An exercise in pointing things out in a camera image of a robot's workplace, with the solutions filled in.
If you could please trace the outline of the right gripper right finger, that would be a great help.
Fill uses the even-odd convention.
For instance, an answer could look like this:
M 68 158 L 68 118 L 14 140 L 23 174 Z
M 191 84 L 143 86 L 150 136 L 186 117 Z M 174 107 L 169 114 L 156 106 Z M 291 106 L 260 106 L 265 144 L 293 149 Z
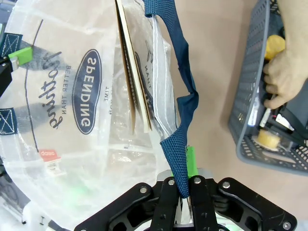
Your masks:
M 244 231 L 294 231 L 297 219 L 234 178 L 215 182 L 197 169 L 195 151 L 187 147 L 190 207 L 196 231 L 220 231 L 216 215 L 231 220 Z

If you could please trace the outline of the black green finger of the left gripper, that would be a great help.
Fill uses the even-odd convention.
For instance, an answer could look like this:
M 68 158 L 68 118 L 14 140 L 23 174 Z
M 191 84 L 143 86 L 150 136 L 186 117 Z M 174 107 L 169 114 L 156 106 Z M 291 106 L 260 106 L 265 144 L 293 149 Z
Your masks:
M 32 47 L 26 47 L 0 59 L 0 96 L 12 82 L 12 72 L 33 59 Z

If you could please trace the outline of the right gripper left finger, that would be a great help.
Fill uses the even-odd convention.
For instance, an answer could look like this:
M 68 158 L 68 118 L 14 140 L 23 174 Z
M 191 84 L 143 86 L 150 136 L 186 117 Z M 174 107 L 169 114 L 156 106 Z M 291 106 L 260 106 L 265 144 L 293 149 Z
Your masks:
M 159 173 L 154 186 L 136 184 L 74 230 L 134 231 L 148 221 L 148 231 L 172 231 L 180 223 L 180 193 L 171 170 Z

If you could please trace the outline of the person's right hand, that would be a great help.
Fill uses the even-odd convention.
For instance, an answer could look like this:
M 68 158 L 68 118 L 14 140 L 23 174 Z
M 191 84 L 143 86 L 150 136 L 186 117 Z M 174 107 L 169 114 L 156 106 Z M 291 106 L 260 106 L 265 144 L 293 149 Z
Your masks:
M 307 48 L 287 48 L 277 54 L 263 68 L 266 92 L 275 97 L 264 101 L 264 106 L 276 109 L 292 100 L 308 78 Z

